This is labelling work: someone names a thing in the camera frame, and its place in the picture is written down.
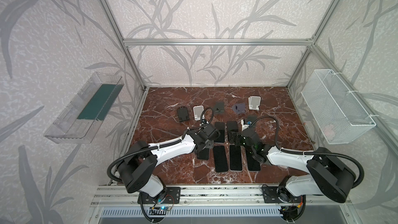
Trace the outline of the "purple phone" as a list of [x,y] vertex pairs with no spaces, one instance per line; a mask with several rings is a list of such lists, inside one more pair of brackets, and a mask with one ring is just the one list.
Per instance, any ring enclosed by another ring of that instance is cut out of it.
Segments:
[[197,154],[199,160],[209,160],[209,148],[204,148]]

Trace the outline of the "teal phone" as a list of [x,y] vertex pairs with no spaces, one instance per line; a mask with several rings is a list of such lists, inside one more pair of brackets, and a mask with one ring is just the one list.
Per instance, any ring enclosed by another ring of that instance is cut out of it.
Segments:
[[225,130],[226,124],[224,122],[215,122],[215,128],[219,132],[219,136],[215,139],[215,143],[224,143],[225,142]]

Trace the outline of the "silver phone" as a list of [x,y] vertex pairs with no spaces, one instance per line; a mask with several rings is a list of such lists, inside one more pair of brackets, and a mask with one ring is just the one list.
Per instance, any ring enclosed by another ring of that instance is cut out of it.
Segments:
[[229,157],[230,157],[230,170],[240,172],[243,170],[241,147],[236,145],[230,145]]

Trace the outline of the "black folding phone stand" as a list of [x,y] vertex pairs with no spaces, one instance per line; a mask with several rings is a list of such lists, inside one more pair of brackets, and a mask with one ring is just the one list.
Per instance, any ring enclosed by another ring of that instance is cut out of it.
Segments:
[[177,110],[177,116],[179,122],[185,122],[190,120],[188,109],[185,106],[180,107]]

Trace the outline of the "black phone from folding stand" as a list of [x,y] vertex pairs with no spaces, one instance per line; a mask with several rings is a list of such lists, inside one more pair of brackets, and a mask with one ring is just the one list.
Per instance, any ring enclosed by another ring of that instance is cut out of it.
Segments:
[[224,146],[215,146],[213,149],[215,171],[217,173],[227,172],[229,170],[226,150]]

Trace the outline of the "white folding phone stand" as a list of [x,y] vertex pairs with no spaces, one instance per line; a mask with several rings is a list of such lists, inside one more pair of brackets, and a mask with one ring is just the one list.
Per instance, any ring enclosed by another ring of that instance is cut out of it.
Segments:
[[250,96],[248,99],[249,110],[258,111],[261,104],[260,96]]

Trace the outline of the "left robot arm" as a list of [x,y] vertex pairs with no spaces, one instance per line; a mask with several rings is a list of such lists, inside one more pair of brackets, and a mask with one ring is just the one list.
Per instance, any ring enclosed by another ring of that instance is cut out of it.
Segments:
[[109,165],[107,175],[114,181],[124,184],[127,193],[145,193],[152,198],[163,199],[166,186],[153,172],[160,164],[185,154],[198,154],[211,148],[220,136],[219,130],[211,123],[187,129],[184,133],[168,141],[148,144],[135,143],[127,153]]

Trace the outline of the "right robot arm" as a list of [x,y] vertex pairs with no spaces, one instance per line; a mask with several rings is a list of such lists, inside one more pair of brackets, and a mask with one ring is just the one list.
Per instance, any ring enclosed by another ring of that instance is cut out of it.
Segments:
[[341,159],[354,162],[346,155],[332,153],[324,147],[315,151],[297,151],[271,146],[260,141],[254,128],[246,128],[237,135],[237,143],[260,164],[293,168],[302,176],[288,176],[277,187],[281,201],[306,195],[325,196],[337,203],[345,203],[352,188],[363,179],[364,172],[356,176]]

